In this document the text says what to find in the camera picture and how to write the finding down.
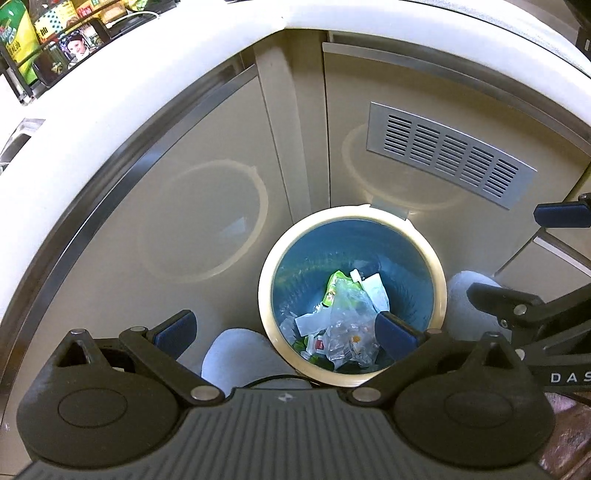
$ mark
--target spice rack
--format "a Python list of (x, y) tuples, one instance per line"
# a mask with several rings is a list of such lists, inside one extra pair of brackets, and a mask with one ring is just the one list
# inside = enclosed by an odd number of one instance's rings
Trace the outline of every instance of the spice rack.
[[(104, 48), (104, 46), (106, 46), (111, 41), (116, 40), (120, 36), (136, 29), (137, 27), (139, 27), (139, 26), (145, 24), (146, 22), (151, 21), (155, 18), (155, 15), (149, 15), (149, 14), (148, 15), (140, 15), (137, 17), (130, 18), (130, 22), (127, 23), (127, 25), (124, 25), (123, 28), (121, 28), (121, 25), (118, 24), (118, 25), (114, 25), (111, 29), (107, 29), (107, 32), (109, 33), (109, 36), (110, 36), (109, 42), (103, 43), (92, 54), (90, 54), (89, 57), (77, 62), (75, 65), (69, 66), (65, 72), (62, 72), (59, 74), (59, 78), (57, 79), (57, 81), (55, 83), (51, 84), (51, 86), (45, 85), (44, 83), (42, 83), (38, 79), (35, 80), (35, 82), (33, 82), (31, 85), (29, 85), (25, 81), (23, 75), (19, 71), (19, 68), (23, 64), (25, 64), (32, 57), (37, 57), (42, 52), (48, 51), (50, 48), (54, 48), (56, 46), (58, 40), (60, 38), (62, 38), (64, 35), (66, 35), (69, 32), (72, 32), (73, 30), (75, 30), (77, 27), (80, 27), (84, 23), (89, 22), (92, 18), (94, 18), (96, 16), (97, 13), (100, 13), (101, 11), (108, 9), (109, 7), (112, 7), (113, 5), (117, 4), (120, 1), (121, 0), (112, 0), (108, 3), (101, 5), (99, 8), (94, 9), (92, 11), (92, 13), (90, 13), (89, 15), (82, 17), (74, 24), (68, 25), (65, 29), (57, 32), (54, 37), (52, 37), (48, 41), (40, 44), (37, 49), (35, 49), (27, 57), (25, 57), (24, 59), (22, 59), (18, 63), (12, 59), (12, 57), (8, 53), (6, 45), (4, 45), (4, 43), (0, 41), (0, 75), (4, 74), (4, 76), (6, 77), (6, 79), (8, 81), (10, 88), (12, 89), (12, 91), (14, 92), (14, 94), (16, 95), (16, 97), (19, 99), (19, 101), (21, 103), (26, 105), (26, 104), (30, 103), (33, 99), (40, 97), (46, 90), (49, 90), (56, 83), (61, 81), (61, 79), (63, 77), (68, 75), (72, 70), (77, 68), (80, 64), (82, 64), (88, 58), (92, 57), (92, 55), (96, 51)], [(180, 0), (151, 0), (148, 3), (148, 5), (146, 6), (146, 8), (144, 9), (144, 11), (153, 12), (156, 14), (162, 14), (162, 13), (176, 7), (176, 4), (179, 2), (180, 2)]]

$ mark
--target blue gripper pad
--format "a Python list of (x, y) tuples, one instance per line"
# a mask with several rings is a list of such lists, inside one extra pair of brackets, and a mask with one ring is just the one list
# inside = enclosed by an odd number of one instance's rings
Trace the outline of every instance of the blue gripper pad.
[(151, 341), (158, 349), (177, 359), (197, 338), (197, 319), (190, 310), (182, 310), (150, 333)]
[(544, 228), (589, 228), (591, 209), (585, 202), (542, 203), (535, 208), (534, 219)]
[(375, 318), (375, 337), (392, 360), (402, 360), (415, 351), (424, 335), (390, 312), (380, 312)]

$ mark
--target black ribbed plate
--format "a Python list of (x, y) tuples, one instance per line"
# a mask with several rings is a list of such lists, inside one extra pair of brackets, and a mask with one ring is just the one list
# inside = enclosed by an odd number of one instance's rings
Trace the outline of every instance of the black ribbed plate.
[(437, 463), (406, 445), (381, 410), (346, 404), (335, 390), (243, 389), (221, 406), (192, 410), (166, 445), (134, 463), (76, 472), (37, 462), (18, 478), (550, 479), (534, 464), (474, 472)]

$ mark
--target white cable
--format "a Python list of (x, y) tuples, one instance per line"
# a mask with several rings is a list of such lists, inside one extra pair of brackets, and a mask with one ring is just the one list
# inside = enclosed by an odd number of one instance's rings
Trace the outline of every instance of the white cable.
[(122, 20), (125, 20), (126, 18), (136, 17), (137, 15), (144, 15), (144, 14), (153, 15), (156, 18), (160, 18), (160, 15), (158, 15), (156, 12), (151, 12), (149, 10), (144, 10), (144, 11), (141, 11), (141, 12), (133, 12), (132, 14), (127, 14), (124, 17), (118, 18), (117, 20), (114, 20), (112, 22), (107, 23), (105, 26), (107, 28), (111, 28), (113, 25), (115, 25), (116, 23), (119, 23)]

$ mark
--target metal vent grille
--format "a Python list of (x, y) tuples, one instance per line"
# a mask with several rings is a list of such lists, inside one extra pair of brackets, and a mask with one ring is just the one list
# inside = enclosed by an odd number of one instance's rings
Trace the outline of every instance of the metal vent grille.
[(495, 147), (453, 128), (371, 103), (367, 149), (428, 171), (507, 209), (536, 171)]

